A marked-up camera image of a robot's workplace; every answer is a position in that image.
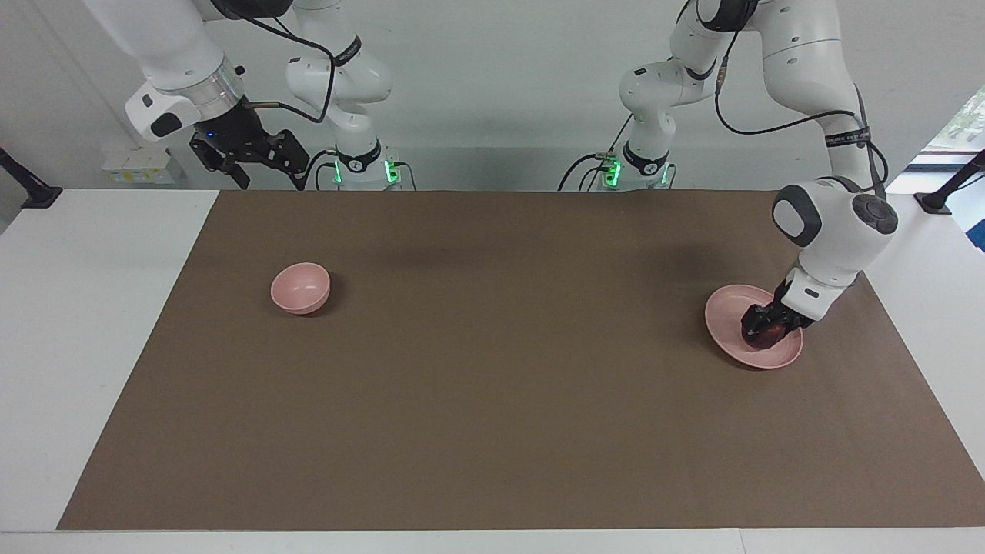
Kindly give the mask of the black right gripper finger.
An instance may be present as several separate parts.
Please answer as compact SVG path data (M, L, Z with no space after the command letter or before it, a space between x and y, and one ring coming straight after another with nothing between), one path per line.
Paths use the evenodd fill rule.
M221 172L231 178L241 190L249 189L250 177L243 171L234 155L222 154L201 138L191 138L189 147L207 171Z
M288 176L292 186L303 192L309 179L310 157L298 137L291 130L284 129L275 135L267 135L265 144L265 165Z

